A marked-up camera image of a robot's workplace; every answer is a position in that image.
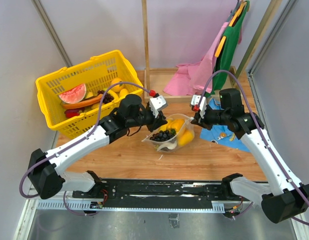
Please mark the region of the dark blue grape bunch toy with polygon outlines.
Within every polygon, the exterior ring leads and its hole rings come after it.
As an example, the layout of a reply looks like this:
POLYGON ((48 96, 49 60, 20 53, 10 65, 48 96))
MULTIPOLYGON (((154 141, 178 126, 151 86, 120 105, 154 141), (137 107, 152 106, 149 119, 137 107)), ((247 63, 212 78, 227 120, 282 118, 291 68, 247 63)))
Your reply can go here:
POLYGON ((165 130, 165 131, 160 130, 159 132, 153 134, 150 137, 150 140, 155 142, 165 142, 172 139, 175 135, 176 132, 173 130, 165 130))

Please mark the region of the yellow bell pepper toy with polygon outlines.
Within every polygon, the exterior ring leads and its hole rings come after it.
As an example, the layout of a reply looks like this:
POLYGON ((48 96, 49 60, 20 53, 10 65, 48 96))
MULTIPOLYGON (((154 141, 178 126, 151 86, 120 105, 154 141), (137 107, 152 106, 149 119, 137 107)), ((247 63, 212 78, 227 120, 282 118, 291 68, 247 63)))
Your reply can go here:
POLYGON ((185 120, 182 118, 172 119, 167 125, 167 130, 174 131, 176 134, 181 130, 185 123, 185 120))

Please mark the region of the clear zip top bag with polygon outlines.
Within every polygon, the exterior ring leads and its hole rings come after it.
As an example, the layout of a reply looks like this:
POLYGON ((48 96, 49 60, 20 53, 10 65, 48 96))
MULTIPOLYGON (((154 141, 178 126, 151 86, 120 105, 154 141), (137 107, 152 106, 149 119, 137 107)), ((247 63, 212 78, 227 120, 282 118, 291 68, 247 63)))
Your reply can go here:
POLYGON ((157 152, 175 152, 194 140, 193 119, 193 117, 180 113, 172 114, 167 117, 166 124, 141 142, 151 145, 157 152))

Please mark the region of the white garlic bulb toy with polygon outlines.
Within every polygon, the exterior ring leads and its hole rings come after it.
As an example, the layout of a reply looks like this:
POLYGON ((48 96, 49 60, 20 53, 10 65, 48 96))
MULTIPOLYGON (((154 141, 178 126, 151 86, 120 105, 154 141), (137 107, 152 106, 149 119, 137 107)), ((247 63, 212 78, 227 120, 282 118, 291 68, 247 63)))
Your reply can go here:
POLYGON ((176 141, 174 141, 174 142, 164 142, 164 143, 162 143, 158 146, 157 151, 159 151, 161 148, 164 148, 164 147, 168 147, 170 149, 175 149, 177 146, 178 146, 178 143, 176 141))

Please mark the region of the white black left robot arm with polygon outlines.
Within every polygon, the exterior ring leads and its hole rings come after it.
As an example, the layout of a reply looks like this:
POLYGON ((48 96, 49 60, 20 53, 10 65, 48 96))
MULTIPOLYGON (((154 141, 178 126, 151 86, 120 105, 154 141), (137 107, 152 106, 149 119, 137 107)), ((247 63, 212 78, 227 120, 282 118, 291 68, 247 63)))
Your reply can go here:
POLYGON ((29 161, 28 178, 43 199, 59 192, 82 192, 90 198, 102 192, 101 179, 91 170, 84 173, 67 172, 67 168, 90 152, 105 147, 129 134, 130 128, 146 126, 150 132, 167 123, 162 110, 167 107, 162 95, 155 94, 146 106, 135 94, 128 94, 109 115, 90 130, 68 143, 43 152, 35 150, 29 161))

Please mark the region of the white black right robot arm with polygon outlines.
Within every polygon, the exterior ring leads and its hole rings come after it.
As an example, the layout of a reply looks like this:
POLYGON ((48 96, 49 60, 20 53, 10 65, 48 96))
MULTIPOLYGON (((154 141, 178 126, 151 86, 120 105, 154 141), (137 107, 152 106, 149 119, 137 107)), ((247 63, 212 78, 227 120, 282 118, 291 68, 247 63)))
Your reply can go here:
POLYGON ((226 126, 248 148, 268 182, 264 186, 234 173, 222 179, 221 195, 226 200, 241 196, 261 206, 275 224, 304 213, 309 207, 309 184, 303 184, 289 169, 259 117, 245 112, 237 89, 221 90, 219 96, 221 108, 212 109, 205 97, 193 95, 190 106, 195 115, 191 123, 206 130, 226 126))

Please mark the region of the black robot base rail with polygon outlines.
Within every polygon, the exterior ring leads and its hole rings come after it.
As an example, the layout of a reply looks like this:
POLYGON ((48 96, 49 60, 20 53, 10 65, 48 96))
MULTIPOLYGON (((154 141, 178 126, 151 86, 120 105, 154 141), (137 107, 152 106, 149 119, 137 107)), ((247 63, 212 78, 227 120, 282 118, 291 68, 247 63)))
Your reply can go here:
POLYGON ((214 203, 238 204, 239 196, 227 197, 220 181, 193 180, 100 180, 97 189, 74 191, 73 198, 101 199, 106 209, 141 211, 210 211, 214 203))

